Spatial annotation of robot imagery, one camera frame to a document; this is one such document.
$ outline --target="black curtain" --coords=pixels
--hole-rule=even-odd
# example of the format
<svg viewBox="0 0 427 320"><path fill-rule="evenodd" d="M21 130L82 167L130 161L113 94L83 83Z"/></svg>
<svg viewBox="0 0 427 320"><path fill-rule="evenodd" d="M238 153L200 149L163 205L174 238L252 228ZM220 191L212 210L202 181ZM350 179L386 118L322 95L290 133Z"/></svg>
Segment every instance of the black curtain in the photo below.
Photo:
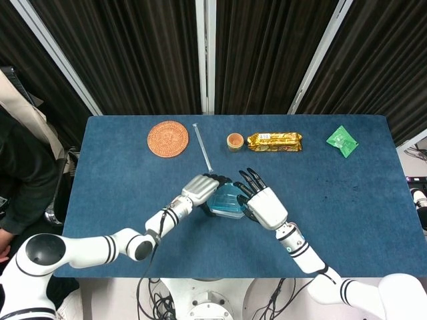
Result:
<svg viewBox="0 0 427 320"><path fill-rule="evenodd" d="M194 0L31 0L107 115L201 113Z"/></svg>
<svg viewBox="0 0 427 320"><path fill-rule="evenodd" d="M287 112L337 2L218 0L215 112Z"/></svg>
<svg viewBox="0 0 427 320"><path fill-rule="evenodd" d="M385 115L397 145L427 128L427 1L354 1L297 112Z"/></svg>
<svg viewBox="0 0 427 320"><path fill-rule="evenodd" d="M0 65L14 66L26 90L44 100L39 109L64 146L79 147L90 113L10 1L0 1Z"/></svg>

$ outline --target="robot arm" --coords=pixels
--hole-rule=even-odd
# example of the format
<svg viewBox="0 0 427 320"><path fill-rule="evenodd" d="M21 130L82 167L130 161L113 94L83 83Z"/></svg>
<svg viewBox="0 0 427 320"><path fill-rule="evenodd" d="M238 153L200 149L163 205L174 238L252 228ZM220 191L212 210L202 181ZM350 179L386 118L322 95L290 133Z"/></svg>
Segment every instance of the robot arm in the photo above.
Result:
<svg viewBox="0 0 427 320"><path fill-rule="evenodd" d="M113 235L70 239L51 234L35 235L18 250L5 268L0 283L5 304L0 320L56 319L55 307L46 297L54 272L69 263L74 268L92 267L115 261L122 253L135 261L145 259L161 238L170 232L194 207L206 202L220 186L215 175L198 175L169 205L150 218L144 235L123 229Z"/></svg>
<svg viewBox="0 0 427 320"><path fill-rule="evenodd" d="M357 307L380 319L425 318L421 308L427 303L427 295L416 278L410 275L389 275L383 278L379 287L353 279L342 279L320 259L297 225L286 221L288 212L260 176L250 168L250 175L239 172L250 186L247 188L242 183L235 183L247 195L238 196L239 204L247 206L263 227L276 231L276 239L304 273L318 274L308 286L308 292L314 300L322 304L343 303Z"/></svg>

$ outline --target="green packet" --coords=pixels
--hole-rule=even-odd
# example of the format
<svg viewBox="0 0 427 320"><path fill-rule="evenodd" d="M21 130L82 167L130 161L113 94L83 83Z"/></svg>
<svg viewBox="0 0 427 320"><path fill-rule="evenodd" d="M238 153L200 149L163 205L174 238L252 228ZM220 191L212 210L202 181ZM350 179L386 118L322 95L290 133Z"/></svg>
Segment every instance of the green packet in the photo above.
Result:
<svg viewBox="0 0 427 320"><path fill-rule="evenodd" d="M342 125L335 130L326 142L335 148L338 148L345 158L348 157L359 145L359 142L354 140Z"/></svg>

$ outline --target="round woven coaster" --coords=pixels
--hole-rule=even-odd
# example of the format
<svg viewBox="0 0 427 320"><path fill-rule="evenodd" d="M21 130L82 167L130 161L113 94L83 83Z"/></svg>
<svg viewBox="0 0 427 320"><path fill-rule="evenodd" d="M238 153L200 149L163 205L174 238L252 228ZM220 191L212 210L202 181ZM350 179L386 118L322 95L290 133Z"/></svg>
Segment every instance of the round woven coaster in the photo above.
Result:
<svg viewBox="0 0 427 320"><path fill-rule="evenodd" d="M188 132L181 123L164 121L151 129L147 143L155 155L162 158L175 157L187 147Z"/></svg>

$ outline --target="table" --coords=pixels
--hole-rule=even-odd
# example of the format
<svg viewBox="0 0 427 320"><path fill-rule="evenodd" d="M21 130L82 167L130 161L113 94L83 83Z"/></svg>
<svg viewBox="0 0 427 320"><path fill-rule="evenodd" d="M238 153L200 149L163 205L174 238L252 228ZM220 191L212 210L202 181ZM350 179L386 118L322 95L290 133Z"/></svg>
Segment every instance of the table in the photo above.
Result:
<svg viewBox="0 0 427 320"><path fill-rule="evenodd" d="M157 123L179 121L189 145L162 159L147 147ZM319 256L343 277L427 275L426 242L386 118L377 115L102 116L89 119L63 235L108 235L144 224L195 175L207 171L192 123L199 123L213 169L242 180L252 167L276 192ZM345 159L326 139L343 125L357 149ZM298 153L228 151L226 137L297 131ZM148 261L120 256L60 277L141 277ZM162 241L148 277L307 277L267 231L249 219L196 209Z"/></svg>

